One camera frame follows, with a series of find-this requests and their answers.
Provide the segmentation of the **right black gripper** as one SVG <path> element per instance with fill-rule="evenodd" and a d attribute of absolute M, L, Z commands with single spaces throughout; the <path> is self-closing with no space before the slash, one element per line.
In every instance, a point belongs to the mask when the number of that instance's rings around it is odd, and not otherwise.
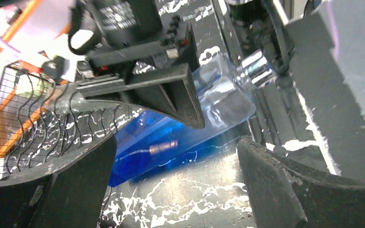
<path fill-rule="evenodd" d="M 95 23 L 93 34 L 73 47 L 71 39 L 81 30 L 85 12 Z M 77 83 L 76 91 L 86 101 L 129 104 L 194 129 L 205 127 L 191 72 L 199 67 L 194 32 L 180 15 L 162 19 L 153 0 L 77 0 L 67 44 L 93 68 L 143 62 L 159 69 L 134 74 L 131 64 L 111 67 Z"/>

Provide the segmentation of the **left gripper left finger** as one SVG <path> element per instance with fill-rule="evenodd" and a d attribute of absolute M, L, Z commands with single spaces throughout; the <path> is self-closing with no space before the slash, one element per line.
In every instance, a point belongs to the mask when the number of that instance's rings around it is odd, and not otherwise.
<path fill-rule="evenodd" d="M 94 228 L 114 164 L 113 135 L 0 180 L 0 228 Z"/>

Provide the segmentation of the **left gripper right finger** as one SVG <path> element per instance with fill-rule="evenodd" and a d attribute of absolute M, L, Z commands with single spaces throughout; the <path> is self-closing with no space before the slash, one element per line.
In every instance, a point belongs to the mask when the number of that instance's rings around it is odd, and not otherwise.
<path fill-rule="evenodd" d="M 320 171 L 250 137 L 237 145 L 259 228 L 365 228 L 365 181 Z"/>

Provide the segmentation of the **blue clear glass bottle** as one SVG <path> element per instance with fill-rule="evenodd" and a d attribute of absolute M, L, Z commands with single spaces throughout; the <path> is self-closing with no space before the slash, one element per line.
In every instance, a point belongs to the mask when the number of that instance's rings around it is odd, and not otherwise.
<path fill-rule="evenodd" d="M 194 129 L 153 111 L 143 111 L 120 129 L 109 186 L 115 187 L 250 118 L 256 112 L 253 90 L 275 76 L 261 50 L 235 66 L 218 54 L 193 73 L 205 126 Z"/>

